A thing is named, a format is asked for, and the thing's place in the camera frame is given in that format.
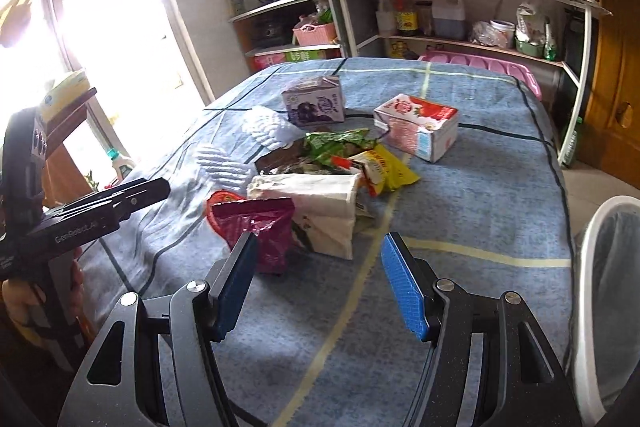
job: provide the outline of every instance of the metal pivot bolt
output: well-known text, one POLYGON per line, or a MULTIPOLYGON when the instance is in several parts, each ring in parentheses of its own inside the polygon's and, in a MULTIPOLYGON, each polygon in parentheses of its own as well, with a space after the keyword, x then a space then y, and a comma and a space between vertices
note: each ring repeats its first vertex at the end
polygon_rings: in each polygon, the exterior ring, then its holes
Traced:
POLYGON ((516 292, 505 293, 504 300, 509 304, 520 304, 522 302, 522 298, 516 292))
POLYGON ((438 288, 438 290, 450 292, 453 288, 456 287, 456 285, 454 285, 453 281, 450 281, 449 279, 438 279, 438 282, 436 282, 436 287, 438 288))
POLYGON ((138 300, 138 295, 134 292, 125 293, 120 297, 120 304, 123 306, 131 306, 138 300))
POLYGON ((202 279, 196 279, 194 281, 191 281, 187 285, 187 289, 190 292, 198 293, 198 292, 201 292, 202 290, 204 290, 204 288, 206 288, 206 286, 207 286, 207 283, 204 282, 202 279))

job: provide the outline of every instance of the snack bag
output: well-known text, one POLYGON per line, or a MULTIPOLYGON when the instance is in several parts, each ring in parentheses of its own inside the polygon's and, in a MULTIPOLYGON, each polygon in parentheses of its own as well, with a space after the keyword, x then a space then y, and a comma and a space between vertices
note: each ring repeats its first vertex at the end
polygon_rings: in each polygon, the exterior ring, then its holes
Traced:
POLYGON ((347 159, 332 156, 332 163, 350 172, 363 172, 371 196, 377 196, 385 189, 393 192, 420 179, 381 144, 347 159))
POLYGON ((291 218, 295 211, 291 198, 227 201, 212 204, 210 211, 229 248, 233 249, 242 232, 254 232, 258 237, 256 270, 284 273, 286 252, 291 246, 291 218))
POLYGON ((373 149, 376 141, 367 139, 367 134, 367 128, 344 132, 310 132, 306 134, 305 150, 313 161, 331 165, 331 156, 348 158, 362 150, 373 149))

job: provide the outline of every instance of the floor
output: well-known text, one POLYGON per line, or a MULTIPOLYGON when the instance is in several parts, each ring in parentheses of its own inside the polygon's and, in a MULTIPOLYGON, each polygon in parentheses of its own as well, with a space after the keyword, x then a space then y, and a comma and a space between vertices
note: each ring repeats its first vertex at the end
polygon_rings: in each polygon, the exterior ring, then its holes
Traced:
POLYGON ((640 190, 609 174, 576 162, 565 169, 564 182, 569 195, 569 218, 575 235, 589 222, 598 207, 613 196, 632 196, 640 200, 640 190))

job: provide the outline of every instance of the pink basket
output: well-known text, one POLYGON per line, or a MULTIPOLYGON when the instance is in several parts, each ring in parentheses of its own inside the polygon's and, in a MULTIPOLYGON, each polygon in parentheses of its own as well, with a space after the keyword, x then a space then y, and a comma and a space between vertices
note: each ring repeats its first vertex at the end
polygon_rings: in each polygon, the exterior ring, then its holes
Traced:
POLYGON ((316 44, 332 44, 336 39, 335 24, 330 22, 320 26, 305 24, 302 28, 293 30, 300 46, 315 46, 316 44))
POLYGON ((536 95, 538 100, 542 100, 542 92, 536 77, 529 71, 529 68, 521 64, 515 64, 508 60, 497 60, 496 58, 478 57, 466 53, 453 53, 441 51, 427 51, 418 60, 423 62, 439 62, 441 64, 458 64, 460 66, 471 66, 481 70, 489 70, 494 73, 510 74, 522 81, 536 95))

